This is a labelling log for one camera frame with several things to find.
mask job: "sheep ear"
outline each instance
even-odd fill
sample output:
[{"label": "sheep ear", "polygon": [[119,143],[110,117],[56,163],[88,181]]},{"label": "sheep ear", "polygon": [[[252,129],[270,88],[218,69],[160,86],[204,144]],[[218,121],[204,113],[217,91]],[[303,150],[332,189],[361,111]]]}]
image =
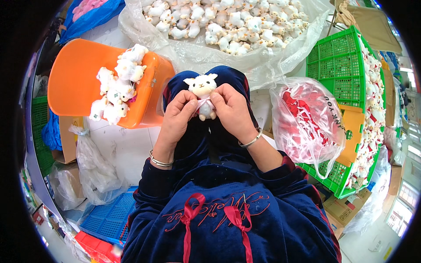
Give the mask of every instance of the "sheep ear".
[{"label": "sheep ear", "polygon": [[195,82],[195,79],[185,79],[183,80],[185,83],[187,83],[187,85],[192,85]]},{"label": "sheep ear", "polygon": [[218,76],[218,74],[209,74],[208,76],[210,76],[211,79],[216,79],[216,77]]}]

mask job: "blue plastic tray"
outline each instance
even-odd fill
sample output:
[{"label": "blue plastic tray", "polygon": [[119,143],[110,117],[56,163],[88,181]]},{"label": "blue plastic tray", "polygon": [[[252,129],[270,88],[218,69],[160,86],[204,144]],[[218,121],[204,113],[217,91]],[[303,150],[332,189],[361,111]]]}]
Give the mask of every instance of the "blue plastic tray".
[{"label": "blue plastic tray", "polygon": [[[127,193],[121,194],[111,204],[95,206],[80,229],[105,242],[119,244],[127,218],[135,210],[133,192],[136,189],[137,186],[130,187]],[[127,233],[126,228],[121,238],[123,244],[126,243]]]}]

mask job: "hand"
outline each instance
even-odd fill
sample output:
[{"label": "hand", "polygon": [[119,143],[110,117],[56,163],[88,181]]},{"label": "hand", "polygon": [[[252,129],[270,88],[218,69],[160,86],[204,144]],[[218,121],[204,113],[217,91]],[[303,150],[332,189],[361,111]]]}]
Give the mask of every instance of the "hand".
[{"label": "hand", "polygon": [[[186,132],[187,122],[195,113],[196,106],[196,95],[187,90],[180,91],[168,104],[161,131],[152,153],[155,160],[166,163],[173,161],[174,149]],[[171,167],[165,168],[151,163],[159,169],[171,169]]]},{"label": "hand", "polygon": [[210,94],[210,100],[224,128],[241,143],[247,144],[258,135],[244,96],[231,85],[222,84],[217,87]]}]

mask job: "red ribbon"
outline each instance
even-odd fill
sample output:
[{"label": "red ribbon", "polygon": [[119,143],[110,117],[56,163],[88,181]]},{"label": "red ribbon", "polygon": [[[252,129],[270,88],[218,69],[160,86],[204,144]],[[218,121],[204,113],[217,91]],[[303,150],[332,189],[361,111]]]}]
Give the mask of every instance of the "red ribbon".
[{"label": "red ribbon", "polygon": [[[189,205],[189,201],[191,198],[195,198],[199,201],[199,205],[192,209]],[[203,194],[195,193],[192,194],[184,204],[184,215],[180,218],[180,221],[186,225],[186,235],[184,236],[184,254],[183,254],[183,262],[188,263],[190,258],[190,242],[192,239],[192,234],[190,232],[190,222],[195,218],[200,209],[202,209],[203,204],[205,203],[205,196]]]},{"label": "red ribbon", "polygon": [[247,205],[244,204],[244,213],[248,221],[250,222],[250,227],[245,227],[242,225],[241,214],[238,211],[237,206],[226,206],[224,207],[224,212],[226,214],[226,217],[228,217],[228,219],[231,221],[231,223],[241,230],[242,243],[245,247],[246,262],[253,263],[253,257],[251,255],[250,240],[248,239],[248,235],[247,235],[247,232],[249,232],[251,229],[251,219],[250,219],[250,213],[248,212]]}]

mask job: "silver bracelet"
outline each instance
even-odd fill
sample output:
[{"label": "silver bracelet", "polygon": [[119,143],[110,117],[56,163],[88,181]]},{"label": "silver bracelet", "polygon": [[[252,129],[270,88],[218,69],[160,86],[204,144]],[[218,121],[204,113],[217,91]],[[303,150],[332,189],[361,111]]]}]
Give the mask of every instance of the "silver bracelet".
[{"label": "silver bracelet", "polygon": [[240,141],[238,141],[238,145],[241,147],[241,148],[247,148],[247,147],[249,147],[250,145],[252,145],[255,141],[257,141],[259,138],[260,138],[260,136],[262,135],[262,128],[260,128],[260,127],[258,127],[257,128],[257,130],[259,131],[259,134],[256,136],[256,138],[254,138],[251,142],[249,142],[248,144],[242,144]]},{"label": "silver bracelet", "polygon": [[170,162],[170,163],[165,163],[165,162],[160,162],[160,161],[158,161],[158,160],[155,160],[155,158],[152,156],[152,151],[153,151],[153,150],[154,150],[154,149],[152,149],[152,150],[150,150],[150,151],[149,151],[149,157],[151,157],[151,161],[152,161],[154,164],[159,165],[159,166],[162,166],[162,167],[169,167],[169,166],[172,166],[172,165],[173,165],[174,160],[173,160],[172,162]]}]

